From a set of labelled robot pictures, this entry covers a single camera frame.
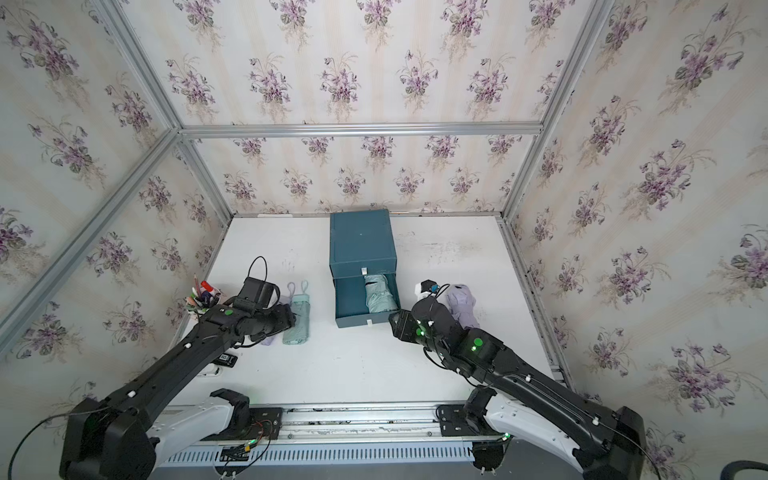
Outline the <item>green umbrella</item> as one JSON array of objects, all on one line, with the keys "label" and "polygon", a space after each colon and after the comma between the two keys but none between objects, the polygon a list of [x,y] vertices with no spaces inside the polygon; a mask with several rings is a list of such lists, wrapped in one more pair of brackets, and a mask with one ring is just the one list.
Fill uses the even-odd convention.
[{"label": "green umbrella", "polygon": [[374,274],[364,277],[366,306],[371,314],[390,312],[398,309],[393,291],[385,275]]},{"label": "green umbrella", "polygon": [[289,346],[305,344],[309,339],[310,295],[309,282],[302,280],[300,290],[294,282],[287,284],[287,293],[281,296],[281,303],[290,307],[295,317],[294,326],[283,333],[282,343]]}]

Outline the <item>teal drawer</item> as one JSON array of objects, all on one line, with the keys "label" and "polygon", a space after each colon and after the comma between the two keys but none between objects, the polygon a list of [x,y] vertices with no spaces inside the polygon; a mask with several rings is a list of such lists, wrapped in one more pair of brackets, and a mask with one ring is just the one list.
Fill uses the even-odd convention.
[{"label": "teal drawer", "polygon": [[396,275],[394,273],[382,275],[385,275],[388,279],[389,287],[393,291],[398,309],[376,314],[371,314],[366,306],[365,276],[334,280],[335,322],[339,328],[387,323],[389,316],[401,309]]}]

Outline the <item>teal drawer cabinet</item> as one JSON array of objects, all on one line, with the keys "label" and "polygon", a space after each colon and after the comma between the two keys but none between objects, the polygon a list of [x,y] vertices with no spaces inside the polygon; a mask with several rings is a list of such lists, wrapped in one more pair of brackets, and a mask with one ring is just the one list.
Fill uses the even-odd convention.
[{"label": "teal drawer cabinet", "polygon": [[334,279],[395,274],[397,253],[390,212],[331,214],[329,267]]}]

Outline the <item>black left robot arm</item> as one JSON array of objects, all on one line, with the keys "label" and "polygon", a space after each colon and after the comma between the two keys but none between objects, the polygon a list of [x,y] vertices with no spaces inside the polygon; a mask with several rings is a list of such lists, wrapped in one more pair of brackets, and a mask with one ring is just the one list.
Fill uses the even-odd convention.
[{"label": "black left robot arm", "polygon": [[295,325],[278,285],[247,276],[238,295],[210,307],[192,330],[138,377],[104,399],[65,413],[63,479],[146,479],[174,454],[211,435],[240,439],[252,429],[247,395],[219,388],[204,402],[162,412],[228,350],[251,348]]}]

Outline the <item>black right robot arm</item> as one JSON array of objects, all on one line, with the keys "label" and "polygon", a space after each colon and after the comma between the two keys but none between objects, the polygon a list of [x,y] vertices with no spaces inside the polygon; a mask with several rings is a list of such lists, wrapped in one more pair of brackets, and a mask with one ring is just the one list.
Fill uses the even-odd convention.
[{"label": "black right robot arm", "polygon": [[495,467],[510,439],[521,439],[569,464],[585,479],[638,479],[646,461],[643,418],[612,410],[534,368],[480,328],[472,300],[425,280],[409,310],[390,314],[395,338],[435,353],[437,365],[473,384],[463,422],[479,435],[497,434],[477,454],[477,468]]}]

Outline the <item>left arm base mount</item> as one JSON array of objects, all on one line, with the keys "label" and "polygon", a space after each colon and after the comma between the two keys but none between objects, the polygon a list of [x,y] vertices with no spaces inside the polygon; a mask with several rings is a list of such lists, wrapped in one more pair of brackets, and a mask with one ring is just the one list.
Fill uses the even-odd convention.
[{"label": "left arm base mount", "polygon": [[280,433],[284,409],[280,407],[251,406],[248,396],[230,389],[221,388],[210,394],[211,398],[224,400],[233,408],[225,428],[204,437],[204,441],[276,440]]}]

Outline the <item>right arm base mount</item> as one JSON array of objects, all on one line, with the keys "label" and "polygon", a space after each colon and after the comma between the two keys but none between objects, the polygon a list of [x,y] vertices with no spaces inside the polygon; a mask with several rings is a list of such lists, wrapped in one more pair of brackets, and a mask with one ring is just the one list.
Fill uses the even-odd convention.
[{"label": "right arm base mount", "polygon": [[494,429],[486,415],[497,392],[486,386],[476,387],[464,403],[440,404],[435,409],[442,437],[495,436],[505,433]]}]

